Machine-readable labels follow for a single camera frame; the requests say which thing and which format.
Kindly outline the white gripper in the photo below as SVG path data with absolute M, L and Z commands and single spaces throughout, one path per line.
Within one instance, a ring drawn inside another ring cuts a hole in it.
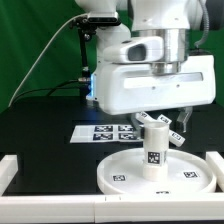
M 156 75 L 149 64 L 105 66 L 96 81 L 100 108 L 111 115 L 181 108 L 177 129 L 187 131 L 193 108 L 215 98 L 214 57 L 189 56 L 181 72 Z M 144 136 L 145 117 L 136 114 L 135 133 Z

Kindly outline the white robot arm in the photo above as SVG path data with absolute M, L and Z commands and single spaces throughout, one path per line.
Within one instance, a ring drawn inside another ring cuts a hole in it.
M 126 0 L 132 27 L 120 21 L 121 0 L 75 0 L 97 36 L 97 66 L 88 98 L 110 115 L 192 108 L 215 99 L 214 56 L 188 47 L 188 32 L 209 32 L 224 0 Z

